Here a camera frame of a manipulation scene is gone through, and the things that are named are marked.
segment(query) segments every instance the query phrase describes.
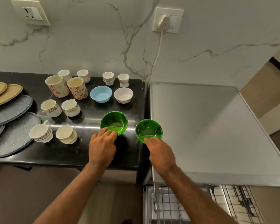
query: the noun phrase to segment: cup handle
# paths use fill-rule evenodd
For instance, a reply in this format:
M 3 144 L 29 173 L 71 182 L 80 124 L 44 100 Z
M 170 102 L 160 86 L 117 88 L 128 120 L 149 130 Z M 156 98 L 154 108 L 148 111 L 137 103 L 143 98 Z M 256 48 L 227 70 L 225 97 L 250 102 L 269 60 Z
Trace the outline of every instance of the cup handle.
M 44 124 L 46 124 L 49 128 L 51 127 L 51 124 L 49 123 L 48 120 L 46 120 L 46 121 L 44 122 Z

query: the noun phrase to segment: white bowl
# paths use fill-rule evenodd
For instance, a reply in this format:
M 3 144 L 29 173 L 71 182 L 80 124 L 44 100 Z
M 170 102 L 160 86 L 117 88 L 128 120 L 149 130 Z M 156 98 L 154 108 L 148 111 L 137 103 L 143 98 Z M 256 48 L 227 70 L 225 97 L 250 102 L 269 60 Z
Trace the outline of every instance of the white bowl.
M 131 101 L 133 94 L 134 93 L 131 89 L 122 87 L 122 88 L 115 90 L 114 97 L 119 103 L 126 104 Z

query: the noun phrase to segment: light blue bowl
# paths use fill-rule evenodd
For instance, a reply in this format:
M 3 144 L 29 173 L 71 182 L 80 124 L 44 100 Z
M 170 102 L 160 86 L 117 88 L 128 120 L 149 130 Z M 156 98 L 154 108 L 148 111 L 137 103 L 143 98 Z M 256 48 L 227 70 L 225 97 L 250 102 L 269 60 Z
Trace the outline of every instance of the light blue bowl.
M 108 86 L 98 86 L 91 90 L 90 97 L 98 103 L 109 101 L 112 96 L 112 89 Z

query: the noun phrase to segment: electrical outlet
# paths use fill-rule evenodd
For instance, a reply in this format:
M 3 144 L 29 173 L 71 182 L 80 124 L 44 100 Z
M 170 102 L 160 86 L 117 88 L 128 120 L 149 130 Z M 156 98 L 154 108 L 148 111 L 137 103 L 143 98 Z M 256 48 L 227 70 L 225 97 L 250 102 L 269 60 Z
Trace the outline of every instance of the electrical outlet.
M 50 26 L 44 9 L 37 0 L 10 0 L 26 24 Z
M 170 9 L 156 7 L 155 19 L 153 23 L 153 31 L 158 31 L 158 25 L 163 15 L 167 15 L 170 19 L 171 28 L 166 33 L 177 33 L 182 22 L 183 9 Z

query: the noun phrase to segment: forearm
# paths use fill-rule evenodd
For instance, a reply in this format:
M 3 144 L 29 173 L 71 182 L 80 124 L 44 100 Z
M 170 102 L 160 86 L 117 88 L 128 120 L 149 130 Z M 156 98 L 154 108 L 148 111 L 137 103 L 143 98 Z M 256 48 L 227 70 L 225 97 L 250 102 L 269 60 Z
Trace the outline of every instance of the forearm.
M 104 169 L 88 163 L 33 224 L 77 224 Z
M 162 176 L 185 208 L 193 224 L 236 224 L 222 208 L 192 182 L 179 167 Z

